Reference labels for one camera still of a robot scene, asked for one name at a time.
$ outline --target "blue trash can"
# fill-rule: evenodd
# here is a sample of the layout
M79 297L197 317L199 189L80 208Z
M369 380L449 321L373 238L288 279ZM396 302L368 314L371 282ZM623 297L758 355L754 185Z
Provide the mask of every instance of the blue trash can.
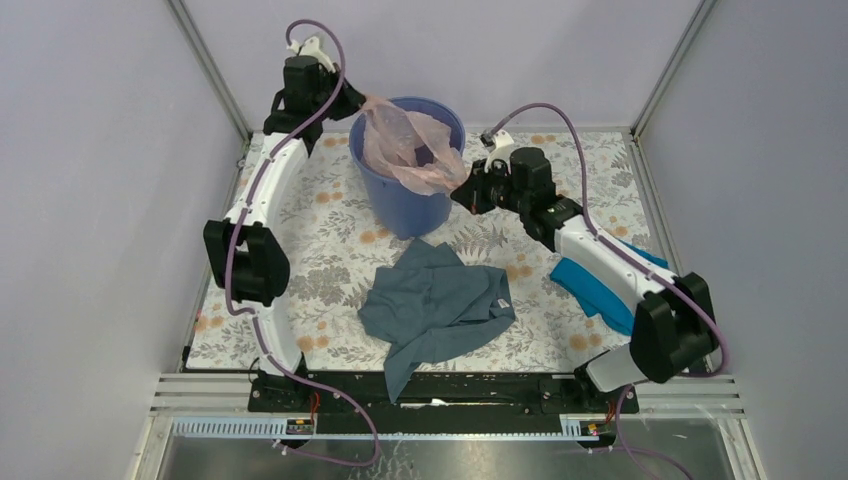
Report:
M450 145L461 154L465 148L465 128L459 117L441 103L421 97L397 97L389 101L398 107L421 112L451 128ZM448 219L451 199L443 193L418 195L407 190L394 178L384 177L368 168L362 159L365 144L365 115L360 115L350 129L350 154L362 172L365 190L377 219L402 240L419 237L437 229ZM421 164L432 161L418 157Z

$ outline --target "floral tablecloth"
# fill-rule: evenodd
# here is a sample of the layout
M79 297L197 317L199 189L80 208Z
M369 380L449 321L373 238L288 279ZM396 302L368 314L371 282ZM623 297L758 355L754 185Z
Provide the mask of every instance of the floral tablecloth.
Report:
M469 135L466 163L485 150ZM515 134L542 148L561 193L579 197L576 150L567 133ZM634 183L624 139L617 132L581 134L589 169L590 213L619 238L646 250L653 242ZM406 248L374 218L345 134L322 137L277 216L280 243L292 277L287 295L292 328L310 369L382 370L388 343L369 337L356 311L379 266L393 265ZM256 134L239 189L247 184L262 147ZM454 205L450 218L423 237L447 242L467 265L506 270L515 323L483 348L424 370L569 372L602 350L625 343L600 316L586 318L577 301L548 274L559 258L528 237L518 216L496 210L472 216ZM244 369L258 356L247 316L231 317L224 292L212 282L195 324L188 368Z

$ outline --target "white wall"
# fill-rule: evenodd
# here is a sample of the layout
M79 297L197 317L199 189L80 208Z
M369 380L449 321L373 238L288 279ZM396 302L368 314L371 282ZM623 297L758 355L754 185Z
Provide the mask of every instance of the white wall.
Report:
M643 137L770 479L845 478L848 6L724 1Z
M0 6L0 476L121 478L240 140L162 1Z
M336 32L348 78L362 91L431 97L474 126L531 101L556 103L579 125L623 126L636 120L698 0L186 4L254 128L282 85L286 26L304 17ZM295 37L313 31L300 27ZM561 127L544 112L518 120Z

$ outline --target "pink plastic bag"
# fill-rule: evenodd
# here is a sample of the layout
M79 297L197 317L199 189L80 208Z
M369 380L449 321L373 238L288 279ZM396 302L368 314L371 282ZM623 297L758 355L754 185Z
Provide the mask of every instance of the pink plastic bag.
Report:
M367 97L362 112L365 113L363 157L369 168L396 178L420 195L449 194L465 182L468 173L459 151L450 146L450 127L379 97ZM424 160L424 165L418 165L419 158Z

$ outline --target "folded cloth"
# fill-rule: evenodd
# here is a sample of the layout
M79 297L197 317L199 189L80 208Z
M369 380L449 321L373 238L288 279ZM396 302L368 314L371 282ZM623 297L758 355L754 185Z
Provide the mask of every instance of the folded cloth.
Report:
M465 266L446 243L415 239L393 268L377 269L359 318L392 344L383 369L395 402L421 362L482 347L512 325L515 310L503 269Z
M625 243L645 260L662 268L668 262ZM611 329L624 335L633 334L633 314L612 290L572 260L563 258L551 272L551 280L574 295L587 317L601 314Z

